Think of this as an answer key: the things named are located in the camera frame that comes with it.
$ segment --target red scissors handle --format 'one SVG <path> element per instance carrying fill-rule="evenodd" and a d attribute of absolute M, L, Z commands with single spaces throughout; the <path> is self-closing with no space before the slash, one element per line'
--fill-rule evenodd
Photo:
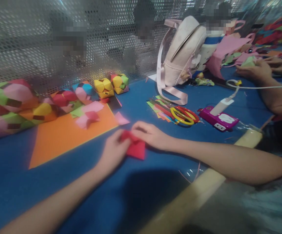
<path fill-rule="evenodd" d="M 199 117 L 198 115 L 196 115 L 193 111 L 182 107 L 182 106 L 176 106 L 175 107 L 178 111 L 182 112 L 183 114 L 185 114 L 187 117 L 191 118 L 191 116 L 188 114 L 190 113 L 192 116 L 194 116 L 195 119 L 193 119 L 194 123 L 197 123 L 199 121 Z"/>

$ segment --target orange foam sheet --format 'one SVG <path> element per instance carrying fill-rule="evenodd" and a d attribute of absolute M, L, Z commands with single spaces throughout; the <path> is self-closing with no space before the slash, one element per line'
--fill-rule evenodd
<path fill-rule="evenodd" d="M 82 145 L 83 143 L 115 128 L 118 123 L 107 104 L 97 112 L 99 122 L 91 123 L 85 130 L 81 129 L 70 114 L 61 116 L 54 121 L 38 126 L 36 143 L 29 169 L 50 161 L 57 156 Z"/>

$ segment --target blue table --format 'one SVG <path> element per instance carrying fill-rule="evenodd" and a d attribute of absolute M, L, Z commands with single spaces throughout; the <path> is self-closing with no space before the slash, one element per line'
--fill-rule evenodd
<path fill-rule="evenodd" d="M 224 77 L 235 79 L 235 68 L 224 68 Z M 243 79 L 244 86 L 253 86 Z M 216 105 L 233 91 L 215 86 L 182 86 L 189 95 L 187 108 L 196 111 Z M 178 126 L 158 119 L 146 104 L 157 95 L 155 83 L 135 82 L 118 96 L 120 110 L 131 121 L 152 123 L 174 137 L 227 143 L 236 132 L 221 133 L 210 124 Z M 244 123 L 261 127 L 271 116 L 256 90 L 240 90 L 226 112 Z M 66 186 L 94 166 L 109 131 L 60 157 L 32 170 L 30 161 L 36 128 L 0 139 L 0 228 L 21 213 Z M 132 233 L 144 225 L 163 205 L 175 198 L 188 182 L 178 170 L 197 169 L 198 162 L 170 153 L 146 151 L 146 160 L 127 158 L 121 168 L 98 187 L 63 224 L 58 233 Z"/>

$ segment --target origami ball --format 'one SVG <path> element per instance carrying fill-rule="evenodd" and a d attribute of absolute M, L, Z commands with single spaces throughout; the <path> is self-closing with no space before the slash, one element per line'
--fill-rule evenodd
<path fill-rule="evenodd" d="M 8 111 L 18 112 L 38 106 L 38 97 L 23 79 L 1 82 L 0 106 Z"/>
<path fill-rule="evenodd" d="M 51 96 L 54 104 L 62 108 L 65 113 L 69 113 L 82 105 L 76 94 L 69 89 L 58 91 Z"/>
<path fill-rule="evenodd" d="M 93 88 L 88 81 L 84 81 L 80 84 L 73 85 L 73 90 L 76 93 L 78 99 L 85 105 L 90 104 L 92 101 L 90 97 L 93 94 Z"/>
<path fill-rule="evenodd" d="M 111 75 L 111 81 L 117 94 L 129 91 L 129 79 L 125 74 Z"/>
<path fill-rule="evenodd" d="M 31 121 L 35 125 L 49 122 L 57 118 L 57 106 L 49 103 L 41 103 L 37 108 L 23 110 L 18 113 L 21 117 Z"/>
<path fill-rule="evenodd" d="M 94 80 L 94 88 L 100 98 L 114 96 L 114 89 L 109 79 Z"/>
<path fill-rule="evenodd" d="M 29 120 L 26 120 L 16 113 L 10 112 L 0 116 L 0 137 L 14 134 L 33 126 L 35 125 Z"/>

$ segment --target metal mesh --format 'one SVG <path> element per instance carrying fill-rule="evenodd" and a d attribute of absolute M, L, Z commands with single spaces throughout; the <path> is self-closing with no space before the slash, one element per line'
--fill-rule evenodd
<path fill-rule="evenodd" d="M 234 13 L 244 8 L 243 1 L 230 2 Z M 167 31 L 164 20 L 182 18 L 192 10 L 203 23 L 205 4 L 206 0 L 0 0 L 0 82 L 25 78 L 39 93 L 50 94 L 111 73 L 126 73 L 131 82 L 155 74 L 158 48 Z"/>

